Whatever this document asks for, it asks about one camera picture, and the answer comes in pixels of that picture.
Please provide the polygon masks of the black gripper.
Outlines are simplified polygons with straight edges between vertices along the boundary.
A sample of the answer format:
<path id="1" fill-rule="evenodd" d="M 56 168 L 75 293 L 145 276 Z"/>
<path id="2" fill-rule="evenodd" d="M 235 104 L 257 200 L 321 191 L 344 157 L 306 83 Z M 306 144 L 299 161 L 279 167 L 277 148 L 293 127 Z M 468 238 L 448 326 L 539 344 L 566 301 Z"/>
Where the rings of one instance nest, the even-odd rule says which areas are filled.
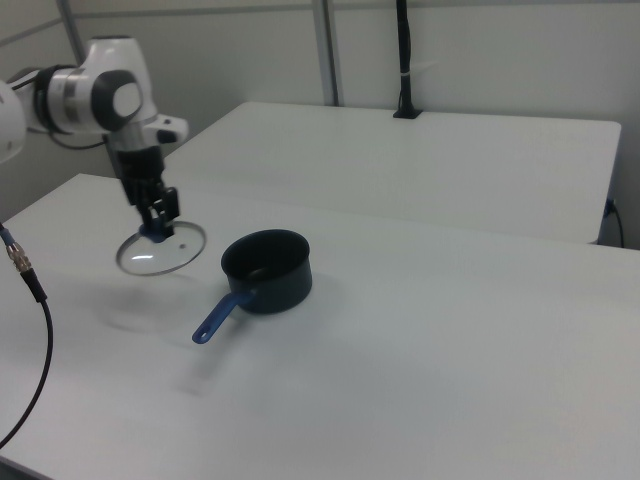
<path id="1" fill-rule="evenodd" d="M 161 148 L 152 146 L 136 151 L 118 151 L 119 179 L 132 206 L 141 207 L 146 232 L 174 235 L 174 220 L 180 215 L 178 191 L 165 188 L 162 180 L 164 159 Z M 160 204 L 160 219 L 154 205 Z"/>

